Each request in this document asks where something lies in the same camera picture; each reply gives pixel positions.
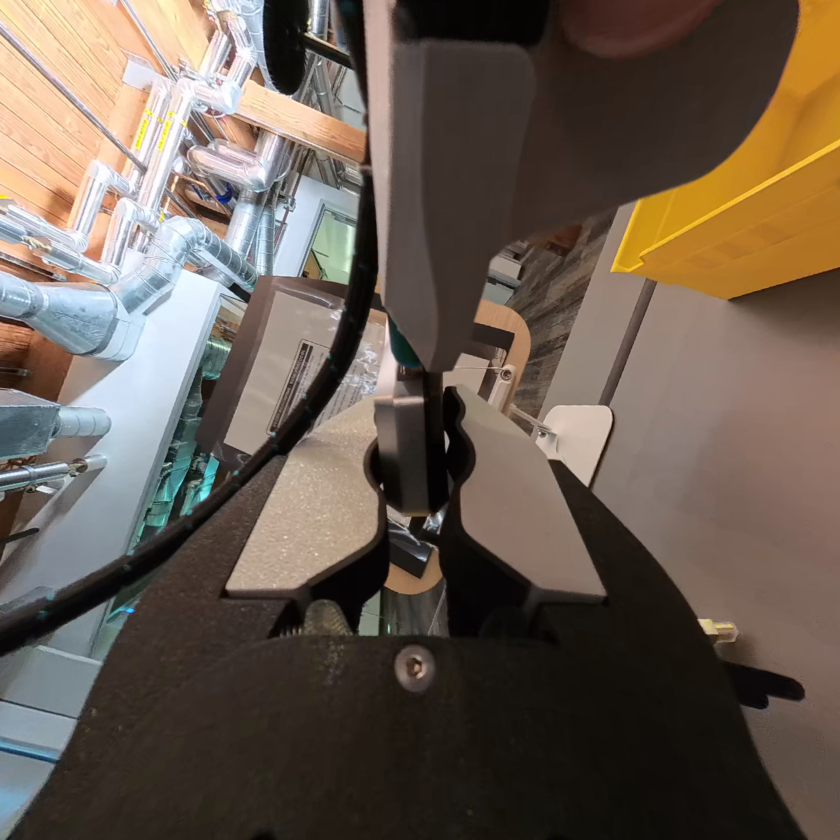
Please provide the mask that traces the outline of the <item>galvanised duct box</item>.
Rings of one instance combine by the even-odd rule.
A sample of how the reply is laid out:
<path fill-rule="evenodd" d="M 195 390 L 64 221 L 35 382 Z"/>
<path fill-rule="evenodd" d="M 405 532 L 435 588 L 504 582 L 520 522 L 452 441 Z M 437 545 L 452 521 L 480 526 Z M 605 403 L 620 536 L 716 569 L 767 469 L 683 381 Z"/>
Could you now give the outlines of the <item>galvanised duct box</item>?
<path fill-rule="evenodd" d="M 42 455 L 57 438 L 101 437 L 110 415 L 98 407 L 67 406 L 19 390 L 1 390 L 1 460 Z"/>

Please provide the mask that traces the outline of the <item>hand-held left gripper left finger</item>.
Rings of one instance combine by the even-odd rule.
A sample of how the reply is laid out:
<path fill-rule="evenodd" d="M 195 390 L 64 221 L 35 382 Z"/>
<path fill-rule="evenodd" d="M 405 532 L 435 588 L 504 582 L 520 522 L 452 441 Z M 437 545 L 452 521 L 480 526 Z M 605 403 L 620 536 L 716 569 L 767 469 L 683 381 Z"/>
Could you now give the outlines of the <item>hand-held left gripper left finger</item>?
<path fill-rule="evenodd" d="M 389 571 L 375 401 L 319 425 L 289 454 L 227 580 L 230 597 L 366 601 Z"/>

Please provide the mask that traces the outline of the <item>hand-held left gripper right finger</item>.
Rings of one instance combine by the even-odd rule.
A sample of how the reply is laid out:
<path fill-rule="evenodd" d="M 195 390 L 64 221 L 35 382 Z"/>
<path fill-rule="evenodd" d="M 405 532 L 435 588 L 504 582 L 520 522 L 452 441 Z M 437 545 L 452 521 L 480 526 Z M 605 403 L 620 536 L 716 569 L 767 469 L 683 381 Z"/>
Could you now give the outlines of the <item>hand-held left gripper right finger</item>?
<path fill-rule="evenodd" d="M 477 606 L 601 604 L 606 589 L 541 449 L 464 385 L 445 390 L 444 416 L 450 591 Z"/>

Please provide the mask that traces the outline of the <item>yellow plastic bin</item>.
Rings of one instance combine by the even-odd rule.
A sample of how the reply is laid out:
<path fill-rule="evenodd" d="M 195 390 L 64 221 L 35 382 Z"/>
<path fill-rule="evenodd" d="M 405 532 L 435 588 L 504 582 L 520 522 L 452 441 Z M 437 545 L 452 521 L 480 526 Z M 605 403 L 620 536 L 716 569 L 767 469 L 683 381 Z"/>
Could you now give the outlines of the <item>yellow plastic bin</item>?
<path fill-rule="evenodd" d="M 800 2 L 780 85 L 700 179 L 639 200 L 612 271 L 733 299 L 839 265 L 839 2 Z"/>

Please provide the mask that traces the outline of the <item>cluster of silver pipes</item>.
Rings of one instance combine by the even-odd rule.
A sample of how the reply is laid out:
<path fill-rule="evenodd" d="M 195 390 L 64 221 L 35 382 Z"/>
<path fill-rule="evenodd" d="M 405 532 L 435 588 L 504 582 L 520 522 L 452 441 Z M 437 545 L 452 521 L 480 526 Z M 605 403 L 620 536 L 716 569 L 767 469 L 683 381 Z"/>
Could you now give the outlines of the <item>cluster of silver pipes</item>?
<path fill-rule="evenodd" d="M 67 227 L 58 227 L 2 196 L 2 240 L 24 245 L 78 282 L 35 283 L 2 273 L 2 319 L 40 332 L 66 352 L 125 361 L 147 312 L 167 296 L 184 266 L 210 269 L 225 287 L 251 293 L 258 278 L 249 260 L 262 206 L 291 163 L 290 142 L 345 163 L 355 187 L 364 137 L 332 113 L 327 64 L 351 69 L 326 37 L 327 2 L 205 2 L 215 33 L 197 70 L 154 77 L 130 148 L 28 52 L 6 27 L 2 36 L 102 131 L 126 159 L 123 171 L 95 160 L 81 182 Z M 232 186 L 234 243 L 193 217 L 168 218 L 170 180 L 208 177 L 206 189 Z"/>

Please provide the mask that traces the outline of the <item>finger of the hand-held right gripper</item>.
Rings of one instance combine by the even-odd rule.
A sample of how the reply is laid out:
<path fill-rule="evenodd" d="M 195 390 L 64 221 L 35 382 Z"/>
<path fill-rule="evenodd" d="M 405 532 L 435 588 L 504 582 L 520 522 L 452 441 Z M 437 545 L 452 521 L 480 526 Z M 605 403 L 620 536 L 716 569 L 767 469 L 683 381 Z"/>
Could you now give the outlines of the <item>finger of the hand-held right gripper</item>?
<path fill-rule="evenodd" d="M 380 158 L 383 302 L 429 372 L 470 336 L 511 205 L 536 80 L 517 45 L 422 39 L 392 52 Z"/>
<path fill-rule="evenodd" d="M 396 174 L 394 153 L 394 54 L 396 1 L 363 1 L 367 83 L 367 140 L 374 188 L 380 296 L 389 314 L 396 302 Z"/>

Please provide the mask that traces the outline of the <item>person's right hand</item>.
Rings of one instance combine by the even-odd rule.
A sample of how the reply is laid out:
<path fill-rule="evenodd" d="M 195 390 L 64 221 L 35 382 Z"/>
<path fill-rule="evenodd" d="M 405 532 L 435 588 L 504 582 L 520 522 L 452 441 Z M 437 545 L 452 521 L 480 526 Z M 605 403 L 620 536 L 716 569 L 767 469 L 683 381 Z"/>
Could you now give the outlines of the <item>person's right hand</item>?
<path fill-rule="evenodd" d="M 694 32 L 720 1 L 563 1 L 566 40 L 591 55 L 623 60 L 650 55 Z"/>

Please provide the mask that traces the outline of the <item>silver metal rod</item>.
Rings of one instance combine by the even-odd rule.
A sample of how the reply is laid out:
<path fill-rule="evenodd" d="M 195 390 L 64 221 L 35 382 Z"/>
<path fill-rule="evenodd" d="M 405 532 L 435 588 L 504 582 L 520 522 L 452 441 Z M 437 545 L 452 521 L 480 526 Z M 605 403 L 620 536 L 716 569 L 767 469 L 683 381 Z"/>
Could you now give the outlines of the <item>silver metal rod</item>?
<path fill-rule="evenodd" d="M 66 479 L 102 470 L 107 463 L 105 455 L 89 455 L 70 462 L 27 465 L 6 470 L 1 474 L 1 495 L 4 497 L 9 493 L 25 491 L 31 487 L 51 486 L 57 482 L 58 487 L 61 487 Z"/>

